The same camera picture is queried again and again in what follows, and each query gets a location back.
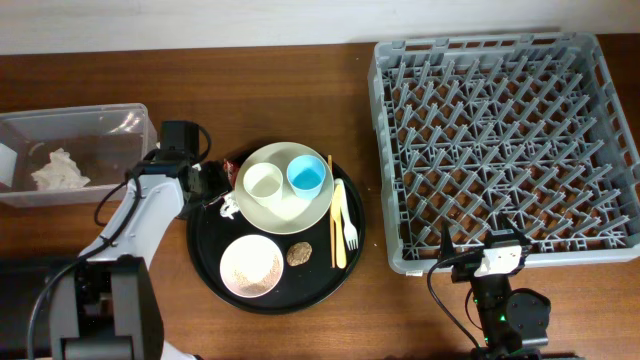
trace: blue cup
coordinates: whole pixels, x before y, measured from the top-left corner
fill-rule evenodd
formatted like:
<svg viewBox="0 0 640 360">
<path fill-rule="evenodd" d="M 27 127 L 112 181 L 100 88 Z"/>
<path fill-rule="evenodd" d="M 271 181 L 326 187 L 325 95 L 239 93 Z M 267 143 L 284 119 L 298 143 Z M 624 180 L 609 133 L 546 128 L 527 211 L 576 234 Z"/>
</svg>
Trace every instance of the blue cup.
<svg viewBox="0 0 640 360">
<path fill-rule="evenodd" d="M 313 155 L 302 155 L 287 166 L 287 180 L 301 199 L 312 200 L 322 189 L 327 170 L 324 163 Z"/>
</svg>

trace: brown cookie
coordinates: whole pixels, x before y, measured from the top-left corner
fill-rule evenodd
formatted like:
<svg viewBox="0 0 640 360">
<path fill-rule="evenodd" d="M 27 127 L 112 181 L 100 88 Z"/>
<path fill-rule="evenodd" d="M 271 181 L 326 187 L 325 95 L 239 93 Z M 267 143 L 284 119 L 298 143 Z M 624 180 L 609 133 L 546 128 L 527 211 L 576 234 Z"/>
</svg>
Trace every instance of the brown cookie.
<svg viewBox="0 0 640 360">
<path fill-rule="evenodd" d="M 302 265 L 311 257 L 311 245 L 308 242 L 299 242 L 287 251 L 287 263 L 291 266 Z"/>
</svg>

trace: white tissue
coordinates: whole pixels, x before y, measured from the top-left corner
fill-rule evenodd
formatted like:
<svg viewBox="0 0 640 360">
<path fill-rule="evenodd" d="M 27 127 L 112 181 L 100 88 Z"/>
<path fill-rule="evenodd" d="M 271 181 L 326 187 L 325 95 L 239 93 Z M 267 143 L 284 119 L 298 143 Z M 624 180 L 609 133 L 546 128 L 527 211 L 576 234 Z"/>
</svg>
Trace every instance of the white tissue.
<svg viewBox="0 0 640 360">
<path fill-rule="evenodd" d="M 49 159 L 50 163 L 31 174 L 39 191 L 79 189 L 91 181 L 80 174 L 76 162 L 71 160 L 70 154 L 63 149 L 50 153 Z"/>
<path fill-rule="evenodd" d="M 226 217 L 233 220 L 233 214 L 240 211 L 240 207 L 236 202 L 235 192 L 232 191 L 228 193 L 223 197 L 223 199 L 224 199 L 224 204 L 222 204 L 222 207 L 220 207 L 220 215 L 222 217 Z"/>
</svg>

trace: white cup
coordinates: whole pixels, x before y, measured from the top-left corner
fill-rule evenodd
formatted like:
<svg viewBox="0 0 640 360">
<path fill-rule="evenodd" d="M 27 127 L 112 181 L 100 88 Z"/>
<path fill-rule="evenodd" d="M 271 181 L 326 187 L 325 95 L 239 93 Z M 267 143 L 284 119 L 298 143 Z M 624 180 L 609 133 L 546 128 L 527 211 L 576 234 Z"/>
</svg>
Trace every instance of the white cup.
<svg viewBox="0 0 640 360">
<path fill-rule="evenodd" d="M 260 205 L 269 207 L 282 200 L 282 172 L 270 163 L 258 163 L 242 179 L 244 189 Z"/>
</svg>

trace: white wall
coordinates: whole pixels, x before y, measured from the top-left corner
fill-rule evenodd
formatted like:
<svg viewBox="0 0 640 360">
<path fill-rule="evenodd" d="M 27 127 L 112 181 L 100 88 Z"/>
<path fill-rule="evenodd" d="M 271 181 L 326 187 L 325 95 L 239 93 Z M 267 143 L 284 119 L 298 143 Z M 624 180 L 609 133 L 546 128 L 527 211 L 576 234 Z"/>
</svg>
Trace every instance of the white wall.
<svg viewBox="0 0 640 360">
<path fill-rule="evenodd" d="M 0 54 L 640 32 L 637 0 L 0 0 Z"/>
</svg>

